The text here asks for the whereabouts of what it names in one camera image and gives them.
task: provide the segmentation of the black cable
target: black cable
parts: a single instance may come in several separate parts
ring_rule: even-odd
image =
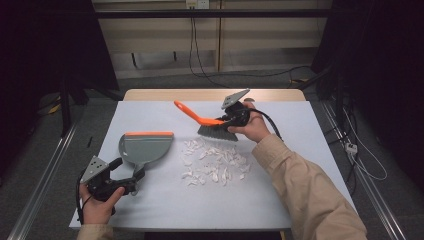
[[[197,59],[198,59],[198,62],[199,62],[199,64],[200,64],[200,69],[202,70],[203,76],[202,76],[202,75],[197,75],[196,73],[194,73],[193,68],[192,68],[192,66],[191,66],[191,53],[192,53],[192,51],[193,51],[193,39],[194,39],[195,44],[196,44]],[[230,87],[225,86],[225,85],[223,85],[223,84],[220,84],[220,83],[217,83],[217,82],[212,81],[212,80],[209,78],[209,76],[208,76],[208,75],[206,75],[205,71],[203,70],[202,62],[200,61],[200,56],[199,56],[199,47],[198,47],[198,45],[197,45],[197,30],[196,30],[196,21],[194,20],[194,18],[191,18],[191,43],[190,43],[190,58],[189,58],[189,61],[188,61],[188,62],[189,62],[189,66],[190,66],[190,71],[191,71],[191,73],[192,73],[194,76],[196,76],[196,77],[206,77],[206,78],[208,79],[208,81],[209,81],[210,83],[212,83],[212,84],[218,85],[218,86],[223,87],[223,88],[230,88]]]
[[[190,71],[191,71],[191,73],[194,75],[194,76],[196,76],[196,77],[202,77],[202,78],[207,78],[208,80],[209,80],[209,82],[211,82],[211,83],[213,83],[213,84],[216,84],[216,85],[219,85],[219,86],[221,86],[221,87],[225,87],[225,88],[229,88],[228,86],[225,86],[225,85],[222,85],[222,84],[219,84],[219,83],[216,83],[216,82],[213,82],[210,78],[211,77],[221,77],[221,76],[237,76],[237,77],[273,77],[273,76],[278,76],[278,75],[282,75],[282,74],[285,74],[285,73],[289,73],[289,74],[291,74],[291,71],[293,71],[293,70],[295,70],[295,69],[299,69],[299,68],[311,68],[310,66],[306,66],[306,65],[303,65],[303,66],[297,66],[297,67],[293,67],[293,68],[291,68],[291,69],[289,69],[289,70],[285,70],[285,71],[282,71],[282,72],[278,72],[278,73],[270,73],[270,74],[262,74],[262,75],[254,75],[254,74],[241,74],[241,73],[219,73],[219,74],[210,74],[210,75],[208,75],[208,74],[206,74],[205,73],[205,71],[203,70],[203,66],[202,66],[202,62],[201,62],[201,60],[200,60],[200,56],[199,56],[199,47],[198,47],[198,44],[197,44],[197,29],[196,29],[196,20],[194,19],[194,18],[191,18],[191,44],[190,44],[190,57],[189,57],[189,66],[190,66]],[[199,64],[200,64],[200,69],[202,70],[202,75],[199,75],[199,74],[197,74],[197,73],[195,73],[194,71],[193,71],[193,68],[192,68],[192,65],[191,65],[191,54],[192,54],[192,51],[193,51],[193,40],[194,40],[194,42],[195,42],[195,45],[196,45],[196,53],[197,53],[197,59],[198,59],[198,62],[199,62]]]
[[[54,97],[53,100],[51,100],[48,103],[44,104],[43,106],[38,107],[38,111],[41,110],[41,109],[44,109],[46,107],[49,107],[52,104],[55,104],[54,106],[60,105],[60,94],[57,95],[56,97]]]
[[[337,127],[333,127],[332,129],[327,130],[327,131],[323,132],[322,134],[323,134],[324,136],[326,136],[326,135],[328,135],[329,133],[331,133],[332,131],[334,131],[336,128],[337,128]]]
[[[287,89],[290,89],[290,87],[293,83],[293,80],[292,80],[292,77],[291,77],[291,70],[289,71],[289,81],[290,81],[290,83],[289,83],[289,86],[287,86]]]
[[[344,104],[344,107],[348,109],[348,111],[347,111],[347,115],[348,115],[348,117],[350,118],[350,117],[352,117],[352,116],[353,116],[354,121],[355,121],[355,123],[356,123],[356,117],[355,117],[355,116],[354,116],[354,114],[353,114],[353,102],[352,102],[352,100],[350,99],[350,97],[349,97],[349,104],[348,104],[348,105],[345,105],[345,104]],[[331,145],[331,144],[333,144],[333,143],[340,142],[340,141],[343,141],[343,142],[344,142],[344,139],[345,139],[346,137],[348,137],[348,136],[351,134],[351,132],[352,132],[352,128],[350,127],[350,125],[348,125],[348,129],[347,129],[347,131],[343,131],[343,129],[345,129],[345,127],[344,127],[344,126],[339,126],[339,127],[341,127],[341,129],[342,129],[342,132],[341,132],[342,137],[341,137],[341,138],[338,138],[338,139],[336,139],[336,140],[333,140],[333,141],[331,141],[331,142],[327,142],[327,144],[328,144],[328,145]]]
[[[85,200],[84,201],[84,203],[82,204],[82,208],[81,208],[81,210],[84,212],[84,206],[85,206],[85,204],[88,202],[88,200],[90,200],[91,198],[93,197],[93,195],[90,195],[88,198],[87,198],[87,200]]]
[[[274,123],[274,121],[272,121],[272,119],[267,115],[267,114],[265,114],[264,112],[262,112],[262,111],[259,111],[258,109],[255,109],[255,108],[245,108],[245,109],[240,109],[240,110],[237,110],[237,112],[241,112],[241,111],[250,111],[250,112],[257,112],[257,113],[259,113],[259,114],[261,114],[261,115],[263,115],[267,120],[268,120],[268,122],[271,124],[271,126],[272,126],[272,128],[274,129],[274,132],[275,132],[275,135],[277,135],[281,140],[283,140],[282,138],[281,138],[281,135],[280,135],[280,132],[278,131],[278,128],[277,128],[277,126],[275,125],[275,123]]]
[[[81,184],[81,178],[84,175],[85,170],[86,169],[84,169],[77,178],[76,193],[75,193],[75,200],[76,200],[77,213],[78,213],[78,219],[77,220],[80,221],[81,225],[84,224],[84,212],[83,212],[83,208],[81,207],[81,204],[80,204],[79,185]]]
[[[353,130],[356,133],[355,136],[354,136],[354,139],[353,139],[353,144],[355,144],[356,146],[358,146],[358,138],[357,138],[357,134],[358,134],[358,123],[357,123],[357,120],[356,120],[356,116],[354,114],[354,101],[352,99],[352,96],[349,95],[348,97],[349,97],[348,105],[345,106],[347,108],[346,115],[347,115],[347,117],[349,119],[353,119],[351,121],[353,123],[352,123],[352,126],[351,126],[350,129]],[[349,160],[349,163],[351,164],[351,167],[350,167],[348,176],[347,176],[347,178],[345,180],[345,183],[346,183],[346,185],[348,185],[349,182],[350,182],[350,178],[353,176],[353,190],[352,190],[352,192],[350,192],[350,195],[353,196],[355,194],[356,186],[357,186],[355,166],[357,165],[357,162],[359,160],[359,149],[357,148],[357,152],[354,155],[355,160],[354,160],[353,163],[350,161],[349,154],[346,151],[346,149],[345,149],[345,152],[346,152],[347,159]]]

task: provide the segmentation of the dustpan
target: dustpan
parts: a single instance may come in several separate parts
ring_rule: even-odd
[[[119,153],[124,161],[134,164],[134,176],[141,179],[145,175],[144,166],[165,155],[173,138],[173,132],[127,132],[119,140]],[[138,190],[137,184],[131,194],[137,195]]]

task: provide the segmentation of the beige sleeve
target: beige sleeve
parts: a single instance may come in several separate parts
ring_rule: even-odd
[[[318,165],[292,152],[274,134],[258,143],[253,155],[271,175],[290,213],[295,239],[366,239],[358,214]]]
[[[113,228],[104,224],[84,224],[78,233],[77,240],[111,240]]]

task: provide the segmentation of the brush bristles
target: brush bristles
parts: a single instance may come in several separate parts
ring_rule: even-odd
[[[217,138],[217,139],[223,139],[223,140],[234,141],[234,142],[238,141],[238,138],[234,133],[230,133],[226,129],[220,128],[220,127],[200,126],[197,133],[199,135],[210,137],[210,138]]]

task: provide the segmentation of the white tabletop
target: white tabletop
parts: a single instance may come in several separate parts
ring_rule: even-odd
[[[219,117],[222,102],[185,101],[203,117]],[[256,102],[278,126],[285,143],[293,151],[317,163],[352,204],[348,190],[318,125],[309,102]],[[270,177],[259,166],[251,150],[255,144],[238,135],[238,142],[207,140],[221,148],[235,149],[247,158],[251,171],[240,180],[233,178],[225,186],[206,179],[204,185],[189,185],[181,175],[187,171],[181,157],[184,142],[197,139],[199,125],[177,109],[172,101],[125,101],[117,110],[103,142],[99,157],[107,162],[119,157],[118,142],[130,131],[172,131],[174,140],[168,153],[146,165],[142,190],[137,196],[124,196],[116,205],[110,224],[115,228],[137,231],[245,231],[281,230],[291,227],[290,217],[275,193]],[[200,152],[184,155],[198,163]],[[112,172],[112,179],[132,175],[132,166],[124,163]],[[79,228],[77,215],[70,227]]]

